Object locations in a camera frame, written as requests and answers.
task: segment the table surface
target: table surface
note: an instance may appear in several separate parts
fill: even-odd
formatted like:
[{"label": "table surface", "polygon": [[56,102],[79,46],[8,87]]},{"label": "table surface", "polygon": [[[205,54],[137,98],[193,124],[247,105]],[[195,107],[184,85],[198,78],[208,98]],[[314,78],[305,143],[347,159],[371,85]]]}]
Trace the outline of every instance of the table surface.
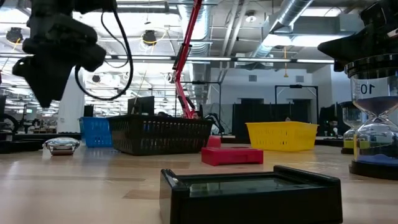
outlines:
[{"label": "table surface", "polygon": [[1,224],[160,224],[159,175],[272,170],[274,165],[320,172],[342,181],[345,224],[398,223],[398,182],[352,175],[340,148],[264,153],[264,164],[212,167],[199,154],[134,157],[112,149],[79,148],[0,155]]}]

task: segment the red box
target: red box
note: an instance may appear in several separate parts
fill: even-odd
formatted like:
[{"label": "red box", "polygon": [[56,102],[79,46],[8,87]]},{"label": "red box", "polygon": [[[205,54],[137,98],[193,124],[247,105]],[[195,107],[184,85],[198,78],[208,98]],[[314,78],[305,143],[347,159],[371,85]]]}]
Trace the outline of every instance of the red box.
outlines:
[{"label": "red box", "polygon": [[203,147],[201,161],[212,165],[262,164],[262,150],[247,147]]}]

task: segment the number 10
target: number 10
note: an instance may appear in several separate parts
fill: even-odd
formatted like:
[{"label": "number 10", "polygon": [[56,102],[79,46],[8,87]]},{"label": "number 10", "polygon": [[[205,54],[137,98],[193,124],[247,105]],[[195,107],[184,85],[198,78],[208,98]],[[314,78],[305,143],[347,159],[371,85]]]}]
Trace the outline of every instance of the number 10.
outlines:
[{"label": "number 10", "polygon": [[[370,84],[370,85],[369,85],[369,94],[372,94],[372,88],[374,88],[374,85]],[[362,94],[367,94],[367,93],[368,93],[368,86],[367,86],[367,84],[362,84],[362,85],[361,85],[361,93],[362,93]]]}]

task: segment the sand timer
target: sand timer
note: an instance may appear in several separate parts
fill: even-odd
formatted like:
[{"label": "sand timer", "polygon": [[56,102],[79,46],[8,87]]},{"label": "sand timer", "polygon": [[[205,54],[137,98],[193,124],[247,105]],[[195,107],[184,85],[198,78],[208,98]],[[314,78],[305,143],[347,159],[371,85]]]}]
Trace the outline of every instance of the sand timer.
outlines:
[{"label": "sand timer", "polygon": [[388,116],[398,107],[398,54],[346,65],[353,103],[368,115],[354,136],[354,174],[398,179],[398,127]]},{"label": "sand timer", "polygon": [[340,106],[343,110],[343,121],[351,128],[343,135],[344,146],[341,149],[341,153],[354,154],[356,130],[366,121],[367,116],[351,101],[340,103]]}]

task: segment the blue basket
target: blue basket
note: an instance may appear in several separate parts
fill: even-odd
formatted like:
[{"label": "blue basket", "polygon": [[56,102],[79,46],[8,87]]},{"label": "blue basket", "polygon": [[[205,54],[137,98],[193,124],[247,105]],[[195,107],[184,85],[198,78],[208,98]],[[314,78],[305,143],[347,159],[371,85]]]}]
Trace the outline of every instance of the blue basket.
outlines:
[{"label": "blue basket", "polygon": [[81,139],[87,147],[112,147],[112,135],[106,118],[79,119]]}]

